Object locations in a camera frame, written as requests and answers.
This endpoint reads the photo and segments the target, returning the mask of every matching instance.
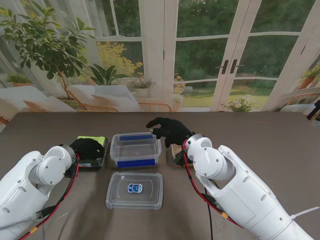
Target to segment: red cable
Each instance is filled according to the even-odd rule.
[[[66,199],[66,197],[69,195],[72,187],[74,186],[75,181],[76,181],[76,178],[77,178],[77,176],[78,176],[78,171],[79,171],[79,163],[77,163],[77,165],[76,165],[76,172],[75,172],[75,175],[74,175],[74,179],[72,180],[71,186],[70,186],[68,192],[66,193],[66,195],[64,196],[63,199]],[[42,222],[40,222],[40,223],[39,223],[37,226],[35,226],[35,227],[38,229],[38,228],[41,227],[43,224],[45,224],[45,223],[56,213],[56,211],[57,211],[57,209],[59,208],[60,204],[61,204],[61,202],[59,202],[59,203],[56,205],[56,207],[55,207],[55,209],[53,210],[53,212],[52,212],[45,220],[43,220]],[[30,231],[29,231],[29,232],[27,232],[25,235],[23,235],[19,240],[24,240],[24,239],[26,239],[27,237],[29,237],[30,235],[31,235],[31,233],[30,233]]]
[[[182,145],[182,150],[184,151],[186,149],[185,145],[186,145],[186,142],[187,142],[187,139],[183,142],[183,145]],[[214,205],[212,205],[203,195],[202,193],[199,191],[199,189],[197,188],[192,176],[191,176],[191,173],[190,173],[190,170],[189,170],[189,167],[188,167],[188,158],[187,158],[187,155],[186,155],[186,152],[183,153],[183,158],[184,158],[184,165],[185,165],[185,169],[186,169],[186,172],[188,174],[188,177],[190,179],[190,182],[194,188],[194,190],[196,191],[196,193],[207,203],[209,204],[210,207],[212,207],[214,210],[216,210],[219,214],[222,215],[222,212],[216,208]],[[237,225],[238,227],[242,228],[242,226],[240,226],[238,223],[236,223],[235,221],[233,221],[230,217],[227,218],[227,220],[235,225]]]

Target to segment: zip tie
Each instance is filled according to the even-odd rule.
[[[304,211],[299,212],[299,213],[297,213],[297,214],[293,214],[293,215],[291,215],[290,217],[291,217],[292,219],[295,219],[296,217],[298,217],[298,216],[300,216],[300,215],[307,214],[307,213],[312,212],[312,211],[317,210],[317,209],[319,209],[318,206],[313,207],[313,208],[310,208],[310,209],[308,209],[308,210],[304,210]]]

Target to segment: blue tape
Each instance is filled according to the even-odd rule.
[[[154,166],[156,165],[156,160],[145,159],[145,160],[134,160],[134,161],[118,161],[118,168],[130,168],[130,167],[143,167],[143,166]]]
[[[119,140],[120,140],[120,141],[143,140],[143,139],[153,139],[153,138],[154,138],[154,136],[153,136],[152,134],[119,136]]]

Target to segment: clear plastic container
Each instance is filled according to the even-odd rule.
[[[141,192],[130,192],[130,185],[141,185]],[[163,178],[160,173],[115,172],[106,193],[109,209],[159,210],[163,200]]]
[[[161,154],[161,141],[150,132],[114,135],[110,157],[118,168],[153,166]]]

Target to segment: tabletop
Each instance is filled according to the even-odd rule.
[[[0,178],[30,151],[46,153],[77,136],[105,136],[148,132],[155,117],[180,120],[191,131],[211,139],[213,147],[231,148],[272,189],[291,215],[320,205],[320,129],[300,113],[279,112],[106,112],[19,113],[0,133]],[[101,169],[80,169],[74,187],[56,214],[45,224],[46,240],[209,240],[207,205],[195,193],[186,171],[173,164],[164,147],[153,167],[116,168],[109,150]],[[160,210],[108,209],[106,193],[112,173],[161,173],[163,205]],[[64,179],[53,189],[54,204],[65,191]],[[215,240],[254,240],[215,211]],[[320,210],[297,217],[296,222],[320,239]],[[42,239],[41,230],[29,240]]]

